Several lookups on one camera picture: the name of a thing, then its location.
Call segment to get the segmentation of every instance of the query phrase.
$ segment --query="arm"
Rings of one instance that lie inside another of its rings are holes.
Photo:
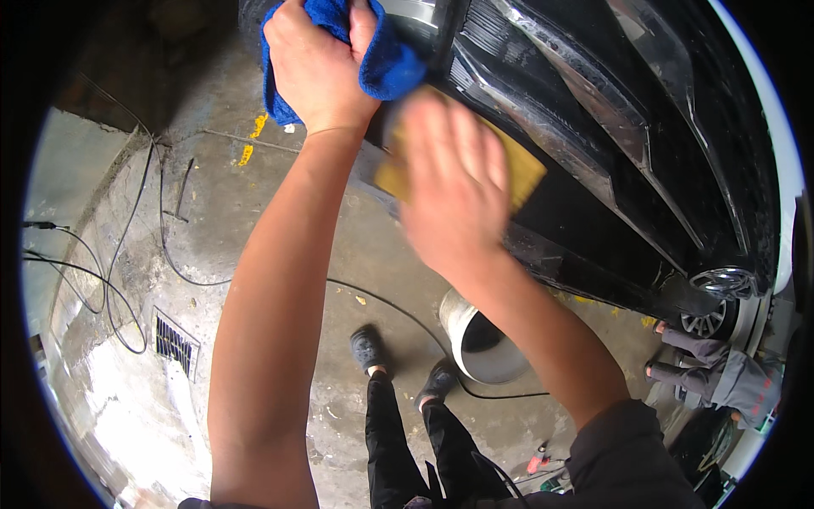
[[[375,22],[354,7],[348,46],[314,27],[294,0],[265,26],[276,86],[308,136],[243,249],[218,327],[208,409],[213,503],[317,506],[305,445],[309,388],[336,218],[379,105],[358,85]]]
[[[605,345],[503,247],[509,183],[497,136],[433,94],[402,118],[411,185],[402,218],[422,260],[516,343],[578,429],[630,398]]]

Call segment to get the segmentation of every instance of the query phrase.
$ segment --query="cable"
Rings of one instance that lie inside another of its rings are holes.
[[[373,297],[375,300],[381,302],[382,304],[385,304],[385,305],[393,308],[394,310],[396,310],[399,313],[403,314],[405,317],[412,320],[413,323],[415,323],[416,325],[421,327],[424,330],[424,332],[426,332],[427,335],[430,336],[438,344],[438,346],[441,347],[442,350],[444,349],[444,344],[441,343],[441,341],[438,339],[438,336],[436,336],[433,333],[433,331],[430,330],[429,327],[424,325],[421,320],[419,320],[418,318],[415,318],[411,313],[408,313],[406,310],[402,309],[395,302],[389,301],[388,299],[385,299],[382,296],[376,295],[375,293],[371,292],[370,290],[365,290],[362,287],[358,287],[358,286],[356,286],[354,284],[350,284],[350,283],[345,283],[344,281],[339,281],[338,279],[327,278],[326,281],[328,283],[338,284],[338,285],[341,285],[341,286],[344,286],[344,287],[347,287],[347,288],[351,288],[352,290],[356,290],[357,292],[364,293],[367,296]],[[465,393],[469,394],[472,397],[476,397],[478,399],[499,400],[499,399],[517,399],[517,398],[520,398],[520,397],[550,396],[551,395],[551,393],[528,393],[528,394],[513,394],[513,395],[510,395],[510,396],[484,396],[484,395],[481,395],[481,394],[473,393],[471,390],[469,390],[469,388],[464,385],[462,377],[460,375],[458,376],[458,383],[461,384],[461,387],[463,388]]]
[[[97,85],[93,80],[88,78],[83,72],[81,72],[81,71],[77,72],[77,77],[79,77],[79,79],[82,80],[87,86],[92,88],[97,94],[101,95],[102,97],[104,97],[105,99],[110,101],[111,103],[114,103],[116,106],[118,106],[119,108],[124,110],[124,112],[127,113],[127,115],[130,118],[135,120],[136,123],[147,134],[147,137],[150,139],[151,150],[155,149],[156,152],[159,152],[158,144],[155,142],[155,137],[152,135],[152,133],[147,128],[147,126],[144,124],[144,122],[142,122],[142,119],[138,117],[138,115],[136,115],[135,113],[130,111],[129,108],[127,108],[124,104],[119,102],[118,99],[116,99],[115,97],[110,95],[108,92],[106,92],[101,86]],[[149,157],[148,157],[147,158],[147,166],[149,166],[149,164],[150,164],[150,161],[149,161]],[[224,279],[222,281],[216,281],[215,283],[199,283],[197,281],[193,281],[192,279],[189,279],[188,277],[186,277],[184,274],[181,274],[181,271],[178,270],[178,268],[173,263],[173,259],[170,257],[169,251],[167,250],[167,239],[164,236],[164,162],[161,160],[160,153],[159,153],[159,158],[158,158],[158,168],[159,168],[158,214],[159,214],[159,225],[160,225],[160,233],[161,233],[161,249],[162,249],[162,251],[164,251],[164,257],[167,259],[167,263],[169,264],[169,267],[173,270],[173,272],[179,278],[183,279],[184,281],[186,281],[189,284],[194,284],[196,287],[215,287],[215,286],[218,286],[218,285],[229,283],[232,280],[231,278]],[[145,177],[146,177],[147,168],[144,169],[144,173],[145,173]],[[140,198],[140,197],[141,197],[141,191],[139,191],[139,193],[138,193],[138,198]]]
[[[132,317],[133,317],[133,322],[136,324],[136,327],[138,328],[139,333],[141,333],[141,335],[142,335],[142,339],[144,340],[144,346],[143,346],[143,348],[142,348],[141,350],[136,350],[136,349],[133,349],[133,348],[132,348],[132,347],[131,347],[129,344],[127,344],[127,343],[126,343],[126,342],[125,342],[125,341],[124,341],[124,340],[121,338],[121,336],[119,336],[119,341],[121,341],[121,343],[122,343],[122,344],[125,346],[125,348],[127,348],[127,350],[129,350],[130,352],[135,353],[135,354],[137,354],[137,355],[141,355],[142,353],[144,353],[144,352],[146,352],[146,351],[147,351],[147,339],[146,339],[146,337],[145,337],[145,335],[144,335],[144,331],[142,330],[142,326],[141,326],[141,325],[138,323],[138,318],[136,318],[136,314],[133,312],[133,307],[132,307],[132,306],[130,306],[130,303],[127,301],[127,299],[125,298],[125,296],[124,296],[124,295],[122,295],[122,293],[119,291],[119,289],[118,289],[118,288],[116,288],[116,287],[113,285],[113,283],[111,283],[110,281],[108,281],[108,280],[107,280],[107,279],[105,279],[104,277],[100,276],[99,274],[96,274],[96,273],[95,273],[95,272],[93,272],[92,270],[87,270],[85,267],[80,267],[80,266],[78,266],[78,265],[74,265],[74,264],[72,264],[72,263],[68,263],[68,262],[66,262],[66,261],[51,260],[50,258],[45,258],[45,257],[44,257],[43,255],[41,255],[40,253],[38,253],[38,252],[34,252],[34,251],[31,251],[31,250],[29,250],[29,249],[25,249],[25,250],[24,250],[24,252],[25,252],[26,254],[34,255],[34,256],[36,257],[36,258],[35,258],[35,257],[23,257],[23,260],[24,260],[24,261],[44,261],[44,262],[46,262],[46,263],[50,263],[50,264],[52,264],[52,265],[53,265],[53,264],[56,264],[56,265],[64,265],[64,266],[66,266],[66,267],[71,267],[71,268],[76,269],[76,270],[81,270],[82,272],[85,272],[85,273],[87,273],[87,274],[90,274],[90,275],[94,276],[96,279],[98,279],[98,280],[99,280],[99,281],[101,281],[102,283],[105,283],[105,285],[106,285],[107,287],[112,288],[112,290],[113,290],[114,292],[116,292],[116,294],[117,294],[119,297],[121,297],[121,299],[122,299],[122,300],[125,302],[125,305],[127,306],[127,310],[130,312],[130,316],[132,316]]]
[[[164,165],[162,165],[161,162],[159,162],[158,171],[159,171],[158,217],[161,229],[161,249],[164,251],[164,257],[167,259],[169,267],[179,278],[183,279],[189,284],[194,284],[196,287],[216,287],[231,282],[232,278],[224,279],[222,281],[216,281],[214,283],[199,283],[197,281],[193,281],[192,279],[187,278],[184,274],[181,274],[181,271],[178,270],[178,268],[176,268],[175,263],[173,263],[173,259],[169,257],[169,251],[167,250],[167,238],[166,236],[164,236]]]
[[[111,260],[110,260],[110,267],[107,269],[107,281],[108,282],[110,281],[110,277],[113,274],[113,266],[116,264],[116,259],[119,256],[119,251],[121,250],[121,246],[122,246],[122,244],[125,243],[125,236],[127,235],[127,230],[129,230],[130,223],[133,222],[133,217],[135,217],[135,215],[136,215],[136,209],[138,208],[138,202],[141,201],[141,199],[142,199],[142,193],[144,192],[144,184],[145,184],[145,182],[147,182],[147,170],[150,168],[150,160],[152,159],[153,147],[154,146],[155,146],[155,144],[150,145],[150,151],[147,153],[147,162],[144,164],[144,171],[142,172],[142,181],[138,185],[138,194],[136,195],[136,201],[133,204],[133,210],[130,211],[130,217],[127,220],[127,224],[125,225],[125,229],[121,232],[121,238],[119,239],[119,243],[116,245],[116,250],[113,252],[113,258],[111,258]],[[119,328],[113,322],[113,311],[112,311],[112,306],[111,306],[112,302],[110,300],[110,297],[107,296],[107,286],[105,287],[104,297],[105,297],[105,299],[107,299],[107,319],[110,320],[110,324],[113,327],[113,333],[116,334],[116,337],[119,338],[119,341],[125,346],[125,348],[127,348],[127,350],[130,350],[133,353],[139,353],[139,354],[144,353],[144,351],[147,349],[147,337],[142,332],[141,326],[138,326],[138,330],[139,330],[139,332],[142,333],[142,339],[144,340],[144,349],[145,350],[142,350],[141,352],[136,352],[135,350],[133,350],[133,349],[131,349],[129,347],[129,345],[125,341],[125,338],[123,338],[121,336],[121,333],[119,333]],[[130,304],[127,302],[127,300],[125,300],[125,304],[127,304],[128,309],[130,309]]]
[[[549,461],[565,461],[565,460],[564,459],[550,459]],[[524,482],[529,482],[530,480],[535,480],[535,479],[539,479],[541,477],[545,477],[545,476],[548,476],[548,475],[551,475],[551,474],[556,474],[557,472],[561,472],[563,470],[565,470],[567,472],[565,466],[555,468],[554,470],[546,470],[545,472],[537,472],[533,476],[529,476],[529,477],[526,477],[525,479],[521,479],[521,480],[516,481],[515,484],[516,485],[521,485]]]
[[[51,266],[51,267],[53,267],[53,269],[54,269],[54,270],[56,270],[57,272],[59,272],[59,276],[60,276],[60,277],[62,277],[62,279],[65,281],[65,283],[67,283],[67,284],[68,284],[68,287],[70,287],[70,288],[71,288],[71,290],[73,290],[73,292],[74,292],[75,294],[77,294],[77,299],[79,299],[79,301],[82,303],[82,305],[84,305],[84,306],[85,306],[85,307],[88,309],[88,311],[90,311],[90,312],[91,312],[91,313],[93,313],[93,314],[99,314],[99,313],[102,313],[102,309],[103,309],[104,305],[103,305],[103,307],[102,307],[102,308],[99,308],[99,309],[94,309],[94,308],[93,308],[93,307],[92,307],[92,306],[91,306],[91,305],[88,303],[88,301],[86,301],[86,300],[85,300],[85,298],[84,298],[84,297],[82,297],[82,294],[80,294],[80,293],[79,293],[79,290],[77,290],[77,289],[76,289],[76,287],[74,287],[74,286],[73,286],[73,284],[71,283],[71,280],[70,280],[70,279],[68,279],[68,277],[65,275],[65,273],[64,273],[62,270],[60,270],[60,269],[59,269],[59,267],[57,267],[57,266],[56,266],[56,265],[54,265],[53,263],[51,263],[51,264],[50,264],[50,266]]]
[[[67,227],[67,226],[57,226],[57,227],[55,227],[55,228],[54,228],[54,230],[56,230],[56,231],[61,231],[61,232],[63,232],[63,233],[67,233],[68,235],[71,235],[71,236],[72,236],[74,239],[76,239],[77,241],[79,241],[79,243],[80,243],[80,244],[82,244],[83,246],[85,246],[85,249],[87,249],[87,250],[88,250],[88,253],[90,254],[90,257],[94,259],[94,263],[96,264],[96,269],[98,270],[99,275],[101,275],[101,274],[102,274],[102,272],[103,272],[103,270],[102,270],[102,264],[101,264],[101,263],[99,263],[98,258],[97,258],[97,257],[96,257],[96,255],[94,254],[94,250],[90,248],[90,246],[88,245],[88,243],[87,243],[87,242],[85,242],[84,240],[82,240],[82,238],[81,238],[79,235],[77,235],[77,234],[73,233],[72,231],[70,231],[70,230],[68,229],[68,227]],[[93,313],[93,314],[99,314],[99,313],[101,313],[101,312],[102,312],[102,309],[104,309],[104,305],[105,305],[105,303],[107,303],[107,287],[104,287],[104,289],[103,289],[103,291],[102,291],[102,305],[101,305],[101,306],[99,306],[99,310],[98,310],[98,311],[94,311],[94,310],[93,310],[93,309],[92,309],[92,308],[91,308],[91,307],[90,307],[90,306],[89,306],[89,305],[88,305],[86,302],[84,302],[84,301],[82,302],[82,304],[84,304],[84,305],[85,305],[85,307],[86,307],[86,308],[88,308],[88,310],[89,310],[91,313]]]
[[[94,263],[96,264],[96,268],[98,269],[98,272],[100,274],[102,273],[102,266],[99,264],[99,260],[96,257],[96,255],[94,254],[93,249],[91,249],[90,246],[84,240],[82,240],[79,237],[79,235],[77,235],[77,234],[73,233],[72,231],[70,231],[67,226],[57,226],[54,223],[48,222],[48,221],[34,221],[34,222],[25,221],[25,222],[23,222],[23,228],[38,228],[39,230],[57,230],[57,231],[61,231],[63,233],[67,233],[68,235],[71,235],[74,239],[78,240],[83,246],[85,246],[85,249],[88,250],[88,253],[90,254],[90,257],[94,259]],[[99,309],[94,309],[93,306],[91,306],[90,303],[87,301],[87,299],[85,299],[82,296],[82,294],[79,293],[77,288],[73,286],[73,284],[71,283],[71,280],[68,279],[68,277],[65,275],[65,273],[62,270],[59,269],[59,267],[57,267],[53,263],[50,264],[50,266],[53,267],[54,270],[59,272],[59,275],[62,277],[62,279],[64,279],[65,283],[68,284],[68,286],[71,288],[71,290],[75,294],[77,294],[77,298],[82,303],[82,305],[84,305],[88,309],[88,311],[90,311],[92,314],[102,313],[102,309],[104,309],[104,305],[105,305],[105,302],[107,300],[107,298],[106,298],[107,287],[105,287],[104,291],[102,292],[102,305],[99,306]]]
[[[511,490],[514,491],[514,494],[517,495],[517,498],[523,504],[523,507],[525,507],[525,509],[532,509],[531,506],[528,505],[526,498],[523,496],[523,494],[520,493],[520,490],[518,489],[517,485],[514,483],[513,480],[511,480],[511,477],[509,477],[508,474],[506,474],[506,472],[503,472],[503,469],[498,467],[497,463],[493,462],[491,459],[482,455],[477,450],[471,451],[470,454],[472,454],[472,458],[475,459],[476,463],[477,460],[480,460],[486,463],[489,467],[495,469],[497,473],[500,474],[500,476],[503,478],[503,482],[508,484]]]

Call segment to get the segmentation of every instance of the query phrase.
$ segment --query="metal bucket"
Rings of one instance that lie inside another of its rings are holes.
[[[455,362],[474,381],[507,384],[528,369],[528,360],[512,340],[454,288],[441,301],[438,315],[452,341]]]

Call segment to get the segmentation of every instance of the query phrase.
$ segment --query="floor drain grate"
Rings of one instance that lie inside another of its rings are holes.
[[[155,352],[181,363],[186,378],[195,382],[200,343],[167,314],[155,308]]]

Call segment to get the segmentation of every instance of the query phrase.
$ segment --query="blue microfiber towel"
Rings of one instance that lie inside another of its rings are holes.
[[[274,87],[269,43],[263,34],[266,22],[281,5],[282,2],[272,7],[260,24],[260,43],[263,48],[263,104],[269,116],[278,125],[302,124],[302,120]],[[418,59],[412,48],[398,40],[382,4],[377,0],[370,0],[370,8],[379,22],[359,67],[359,85],[370,97],[392,101],[415,88],[424,77],[427,67]],[[348,0],[306,0],[305,11],[316,26],[323,27],[340,41],[350,44]]]

